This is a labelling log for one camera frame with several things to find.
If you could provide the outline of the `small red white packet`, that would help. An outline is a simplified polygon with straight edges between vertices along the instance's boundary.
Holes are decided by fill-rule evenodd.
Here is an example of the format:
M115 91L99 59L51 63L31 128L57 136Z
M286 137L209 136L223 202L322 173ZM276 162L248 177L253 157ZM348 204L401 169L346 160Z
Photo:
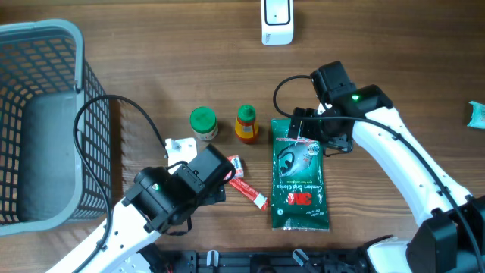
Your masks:
M244 170L240 157L238 155L231 155L228 156L227 159L231 162L235 169L235 174L232 176L232 178L242 178L244 176Z

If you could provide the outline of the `red sauce bottle green cap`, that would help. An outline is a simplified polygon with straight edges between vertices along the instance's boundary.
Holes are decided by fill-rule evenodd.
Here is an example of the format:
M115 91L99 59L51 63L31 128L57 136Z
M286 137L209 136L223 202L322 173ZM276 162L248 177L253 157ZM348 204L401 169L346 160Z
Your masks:
M236 136L243 143L253 143L258 137L258 122L256 121L256 111L252 105L242 105L239 107L235 123Z

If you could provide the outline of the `green lid spice jar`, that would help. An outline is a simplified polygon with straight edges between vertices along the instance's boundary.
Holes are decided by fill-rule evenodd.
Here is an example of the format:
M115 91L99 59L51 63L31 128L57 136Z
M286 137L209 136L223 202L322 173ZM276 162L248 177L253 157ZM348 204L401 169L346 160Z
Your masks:
M189 117L189 123L199 140L209 141L217 136L217 117L209 107L201 106L194 109Z

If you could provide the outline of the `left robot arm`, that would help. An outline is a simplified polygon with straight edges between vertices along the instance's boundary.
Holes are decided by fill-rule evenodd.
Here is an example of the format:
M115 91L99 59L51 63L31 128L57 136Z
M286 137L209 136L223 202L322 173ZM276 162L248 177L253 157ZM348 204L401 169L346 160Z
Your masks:
M143 169L111 217L51 270L112 272L173 226L188 221L234 174L233 164L211 144L190 162Z

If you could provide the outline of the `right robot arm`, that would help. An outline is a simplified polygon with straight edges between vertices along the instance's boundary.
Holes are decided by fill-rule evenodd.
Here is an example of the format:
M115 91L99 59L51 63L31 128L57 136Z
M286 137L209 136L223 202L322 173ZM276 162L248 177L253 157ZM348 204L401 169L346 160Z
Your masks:
M390 236L365 248L373 272L482 272L484 199L451 178L412 136L390 98L376 85L361 89L332 62L308 75L323 111L296 108L292 138L331 149L365 149L411 209L418 230L410 240Z

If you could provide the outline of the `green 3M gloves packet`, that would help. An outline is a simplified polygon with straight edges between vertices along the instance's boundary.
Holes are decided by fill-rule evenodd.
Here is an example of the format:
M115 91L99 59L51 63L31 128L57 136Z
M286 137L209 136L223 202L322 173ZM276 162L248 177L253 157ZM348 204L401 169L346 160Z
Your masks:
M322 145L302 137L289 137L289 127L289 119L271 121L272 228L327 231L330 222Z

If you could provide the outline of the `teal wet wipes packet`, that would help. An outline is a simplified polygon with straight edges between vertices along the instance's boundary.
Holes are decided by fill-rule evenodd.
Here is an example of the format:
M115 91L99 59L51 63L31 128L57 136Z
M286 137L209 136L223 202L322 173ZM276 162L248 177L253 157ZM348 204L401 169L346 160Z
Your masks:
M468 127L476 129L485 129L485 104L470 101L469 104L472 106L471 120L467 124Z

